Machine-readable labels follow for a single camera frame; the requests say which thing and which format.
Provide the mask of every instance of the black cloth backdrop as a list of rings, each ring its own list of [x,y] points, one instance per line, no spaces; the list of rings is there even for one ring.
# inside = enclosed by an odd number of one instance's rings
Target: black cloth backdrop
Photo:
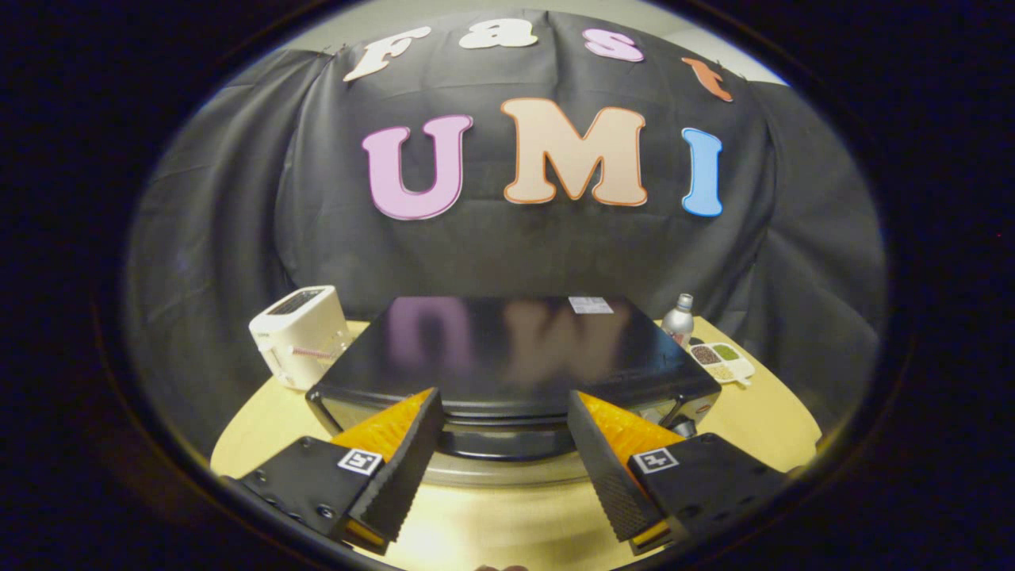
[[[466,50],[470,25],[533,23],[536,45]],[[885,254],[875,206],[843,143],[783,85],[748,82],[664,40],[583,16],[498,10],[430,18],[388,68],[342,77],[366,39],[331,57],[273,52],[228,81],[156,166],[132,230],[125,322],[144,390],[176,430],[210,454],[232,415],[270,375],[247,329],[296,288],[336,285],[347,317],[398,296],[621,294],[660,318],[682,292],[769,367],[828,431],[863,396],[885,318]],[[596,56],[582,31],[634,40],[645,61]],[[410,29],[392,29],[391,34]],[[336,39],[335,44],[342,43]],[[705,61],[725,102],[682,57]],[[641,114],[648,202],[591,193],[549,203],[503,198],[515,174],[505,99],[560,105],[580,133],[600,109]],[[373,203],[362,139],[405,126],[402,174],[433,180],[434,117],[467,114],[458,202],[403,221]],[[693,215],[681,130],[719,137],[723,213]]]

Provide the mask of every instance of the seasoning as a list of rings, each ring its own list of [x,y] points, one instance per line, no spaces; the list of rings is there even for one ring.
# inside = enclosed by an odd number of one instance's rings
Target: seasoning
[[[719,358],[716,357],[716,353],[706,347],[692,347],[691,355],[697,362],[701,365],[709,365],[712,363],[719,363]]]
[[[717,365],[716,367],[709,367],[708,373],[720,381],[729,381],[734,378],[733,371],[726,368],[726,365]]]
[[[728,346],[715,346],[713,349],[716,353],[723,358],[724,361],[733,361],[734,359],[740,359],[740,355],[733,350],[733,348]]]

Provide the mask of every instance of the spice tray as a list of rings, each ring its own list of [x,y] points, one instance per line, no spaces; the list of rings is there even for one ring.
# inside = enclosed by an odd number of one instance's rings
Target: spice tray
[[[747,380],[754,374],[754,366],[739,351],[727,344],[701,344],[690,347],[691,357],[708,374],[721,383],[740,383],[747,386]]]

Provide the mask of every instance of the white toaster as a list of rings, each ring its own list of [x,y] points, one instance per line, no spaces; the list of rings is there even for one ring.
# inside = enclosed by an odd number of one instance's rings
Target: white toaster
[[[298,390],[317,384],[352,341],[333,285],[292,292],[251,320],[250,330],[275,378]]]

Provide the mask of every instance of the blue letter i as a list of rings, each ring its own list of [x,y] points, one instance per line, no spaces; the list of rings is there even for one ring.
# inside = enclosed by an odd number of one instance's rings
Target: blue letter i
[[[691,145],[691,190],[681,204],[692,214],[718,216],[723,213],[719,201],[719,152],[723,141],[698,129],[687,128],[680,134]]]

